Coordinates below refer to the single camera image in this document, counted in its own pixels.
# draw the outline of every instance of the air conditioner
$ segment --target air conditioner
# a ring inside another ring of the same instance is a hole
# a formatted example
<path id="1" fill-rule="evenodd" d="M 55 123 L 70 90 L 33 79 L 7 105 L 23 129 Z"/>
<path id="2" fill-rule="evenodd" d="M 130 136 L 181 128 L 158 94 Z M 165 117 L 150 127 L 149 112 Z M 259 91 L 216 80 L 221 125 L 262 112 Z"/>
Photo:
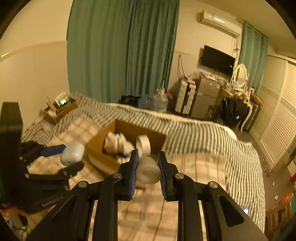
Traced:
<path id="1" fill-rule="evenodd" d="M 238 37 L 242 34 L 241 27 L 206 11 L 202 12 L 201 23 L 219 29 L 233 37 Z"/>

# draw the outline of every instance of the louvered wardrobe door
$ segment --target louvered wardrobe door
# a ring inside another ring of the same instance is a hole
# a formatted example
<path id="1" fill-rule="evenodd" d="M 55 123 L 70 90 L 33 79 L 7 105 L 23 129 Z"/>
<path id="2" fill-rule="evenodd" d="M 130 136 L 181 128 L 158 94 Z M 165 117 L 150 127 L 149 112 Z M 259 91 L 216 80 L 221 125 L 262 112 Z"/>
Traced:
<path id="1" fill-rule="evenodd" d="M 269 124 L 278 101 L 285 75 L 285 65 L 285 60 L 267 56 L 266 68 L 258 94 L 263 105 L 252 127 L 252 131 L 259 139 Z"/>
<path id="2" fill-rule="evenodd" d="M 279 104 L 261 139 L 275 163 L 287 150 L 295 134 L 296 66 L 288 63 Z"/>
<path id="3" fill-rule="evenodd" d="M 261 86 L 258 97 L 262 100 L 263 105 L 254 122 L 252 130 L 256 136 L 261 139 L 263 131 L 270 122 L 271 115 L 274 111 L 279 96 L 266 87 Z"/>

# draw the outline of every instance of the white suitcase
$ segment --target white suitcase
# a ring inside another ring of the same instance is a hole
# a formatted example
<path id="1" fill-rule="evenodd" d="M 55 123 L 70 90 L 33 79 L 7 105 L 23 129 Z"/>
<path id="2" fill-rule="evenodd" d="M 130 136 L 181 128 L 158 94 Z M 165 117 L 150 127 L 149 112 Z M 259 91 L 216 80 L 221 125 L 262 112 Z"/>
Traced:
<path id="1" fill-rule="evenodd" d="M 179 93 L 175 105 L 176 112 L 184 115 L 189 114 L 195 88 L 194 84 L 187 83 L 185 80 L 180 81 Z"/>

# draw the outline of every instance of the white plastic container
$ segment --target white plastic container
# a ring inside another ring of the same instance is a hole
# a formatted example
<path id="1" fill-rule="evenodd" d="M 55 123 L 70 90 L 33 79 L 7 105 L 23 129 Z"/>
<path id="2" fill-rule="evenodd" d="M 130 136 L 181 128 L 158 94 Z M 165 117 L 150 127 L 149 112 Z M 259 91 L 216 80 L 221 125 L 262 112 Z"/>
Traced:
<path id="1" fill-rule="evenodd" d="M 73 163 L 81 161 L 84 155 L 84 150 L 84 145 L 80 142 L 69 144 L 61 154 L 61 163 L 64 166 L 69 166 Z"/>
<path id="2" fill-rule="evenodd" d="M 144 184 L 157 183 L 161 178 L 161 172 L 157 163 L 149 156 L 144 156 L 139 160 L 136 170 L 137 181 Z"/>
<path id="3" fill-rule="evenodd" d="M 152 110 L 165 113 L 168 106 L 168 97 L 165 94 L 165 88 L 157 89 L 157 94 L 153 96 Z"/>

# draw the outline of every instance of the wardrobe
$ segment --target wardrobe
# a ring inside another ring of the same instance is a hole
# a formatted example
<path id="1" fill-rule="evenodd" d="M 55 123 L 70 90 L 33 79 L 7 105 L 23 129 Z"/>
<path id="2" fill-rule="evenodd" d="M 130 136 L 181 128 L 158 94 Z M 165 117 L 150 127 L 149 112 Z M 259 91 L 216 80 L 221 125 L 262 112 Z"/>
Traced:
<path id="1" fill-rule="evenodd" d="M 250 133 L 272 170 L 286 167 L 296 149 L 296 60 L 268 55 L 258 96 L 263 105 Z"/>

